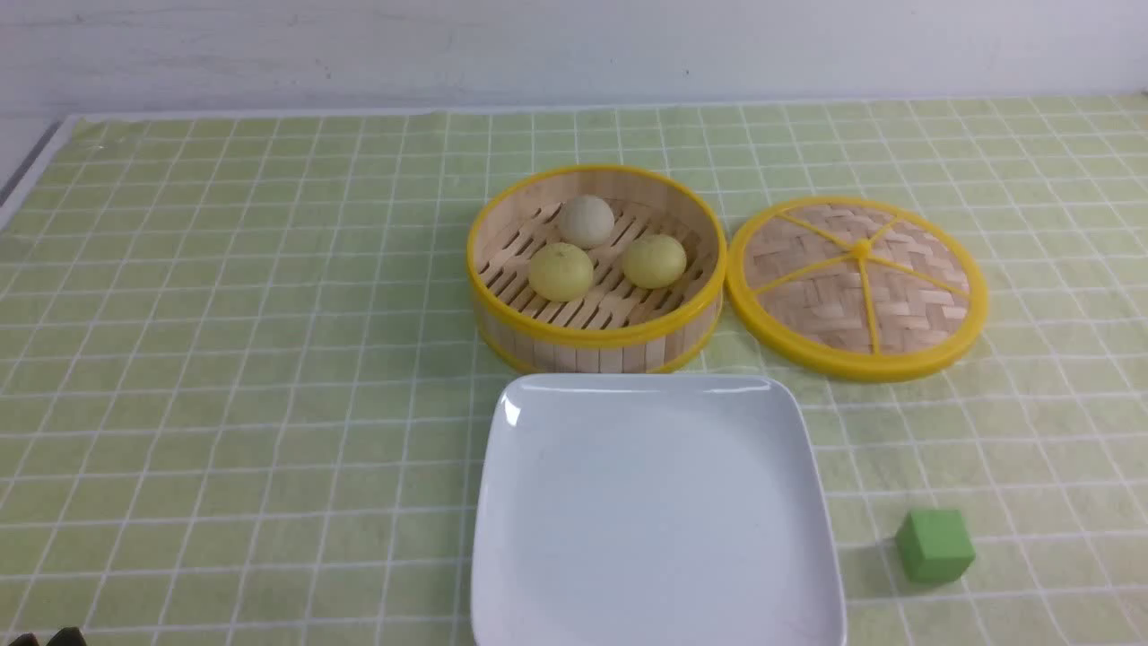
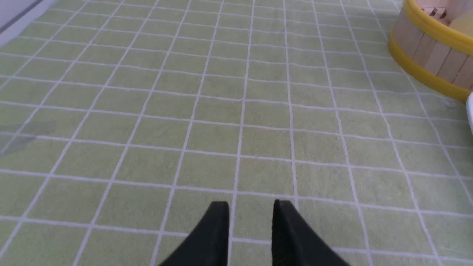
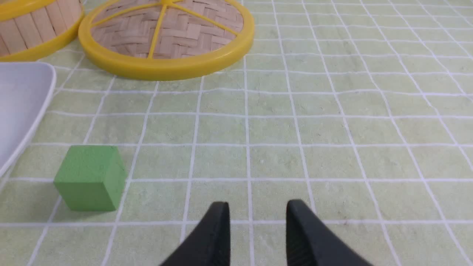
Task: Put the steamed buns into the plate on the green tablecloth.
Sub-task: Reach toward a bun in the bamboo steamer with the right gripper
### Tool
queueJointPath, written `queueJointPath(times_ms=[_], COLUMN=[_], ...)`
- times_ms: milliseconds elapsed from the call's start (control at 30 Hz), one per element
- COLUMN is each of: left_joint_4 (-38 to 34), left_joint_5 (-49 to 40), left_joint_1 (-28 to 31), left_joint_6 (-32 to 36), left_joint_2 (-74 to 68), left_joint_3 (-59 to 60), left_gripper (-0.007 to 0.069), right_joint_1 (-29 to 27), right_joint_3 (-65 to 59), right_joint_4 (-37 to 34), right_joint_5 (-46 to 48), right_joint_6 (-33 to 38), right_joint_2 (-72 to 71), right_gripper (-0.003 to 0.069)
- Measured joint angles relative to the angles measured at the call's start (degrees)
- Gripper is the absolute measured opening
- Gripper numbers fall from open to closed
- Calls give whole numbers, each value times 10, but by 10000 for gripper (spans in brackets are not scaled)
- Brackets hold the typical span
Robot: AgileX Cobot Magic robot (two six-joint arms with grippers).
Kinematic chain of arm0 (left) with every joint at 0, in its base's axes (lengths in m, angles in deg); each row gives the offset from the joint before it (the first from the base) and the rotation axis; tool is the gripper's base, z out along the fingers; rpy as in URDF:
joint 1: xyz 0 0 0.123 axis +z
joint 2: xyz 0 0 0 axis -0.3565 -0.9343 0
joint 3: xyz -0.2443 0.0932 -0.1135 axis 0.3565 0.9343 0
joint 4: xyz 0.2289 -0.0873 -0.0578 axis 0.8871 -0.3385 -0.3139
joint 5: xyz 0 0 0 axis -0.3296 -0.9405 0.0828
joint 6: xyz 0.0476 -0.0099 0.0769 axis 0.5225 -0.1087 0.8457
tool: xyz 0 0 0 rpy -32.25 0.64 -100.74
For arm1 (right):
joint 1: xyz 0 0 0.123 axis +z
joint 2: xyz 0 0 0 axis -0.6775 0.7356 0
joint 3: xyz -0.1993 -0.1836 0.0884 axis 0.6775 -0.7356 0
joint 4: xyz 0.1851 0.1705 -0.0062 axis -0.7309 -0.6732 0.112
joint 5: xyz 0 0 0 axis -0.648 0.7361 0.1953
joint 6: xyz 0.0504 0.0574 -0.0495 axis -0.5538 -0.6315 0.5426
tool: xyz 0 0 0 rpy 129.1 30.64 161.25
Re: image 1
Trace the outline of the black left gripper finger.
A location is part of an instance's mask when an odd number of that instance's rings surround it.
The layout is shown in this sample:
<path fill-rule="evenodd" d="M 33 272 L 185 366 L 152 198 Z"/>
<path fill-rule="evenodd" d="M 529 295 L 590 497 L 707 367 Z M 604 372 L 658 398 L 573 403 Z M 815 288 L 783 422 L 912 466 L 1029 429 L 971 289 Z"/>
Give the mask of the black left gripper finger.
<path fill-rule="evenodd" d="M 46 643 L 41 643 L 40 638 L 34 633 L 22 633 L 17 635 L 9 646 L 86 646 L 86 638 L 83 637 L 82 629 L 69 626 L 61 628 L 56 633 L 51 635 L 51 638 Z"/>

